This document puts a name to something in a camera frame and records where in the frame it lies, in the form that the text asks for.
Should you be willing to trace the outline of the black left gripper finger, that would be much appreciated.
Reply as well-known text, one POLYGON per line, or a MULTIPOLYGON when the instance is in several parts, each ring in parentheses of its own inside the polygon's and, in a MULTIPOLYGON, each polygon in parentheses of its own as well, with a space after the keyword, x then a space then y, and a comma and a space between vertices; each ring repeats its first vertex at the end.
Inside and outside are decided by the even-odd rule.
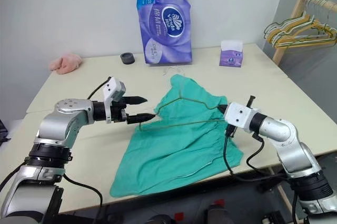
POLYGON ((136 115, 127 114, 127 124, 139 124, 153 119, 156 115, 150 113, 141 113, 136 115))
POLYGON ((147 102, 147 99, 140 96, 123 97, 123 100, 126 104, 142 104, 147 102))

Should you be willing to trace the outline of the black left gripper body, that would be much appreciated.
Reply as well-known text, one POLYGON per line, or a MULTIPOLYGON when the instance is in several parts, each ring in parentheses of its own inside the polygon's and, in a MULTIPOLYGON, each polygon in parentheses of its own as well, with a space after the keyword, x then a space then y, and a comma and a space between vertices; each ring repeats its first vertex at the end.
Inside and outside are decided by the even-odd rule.
POLYGON ((114 123, 124 122, 127 120, 127 114, 125 109, 127 107, 125 98, 121 98, 119 101, 112 101, 110 106, 111 119, 114 123))

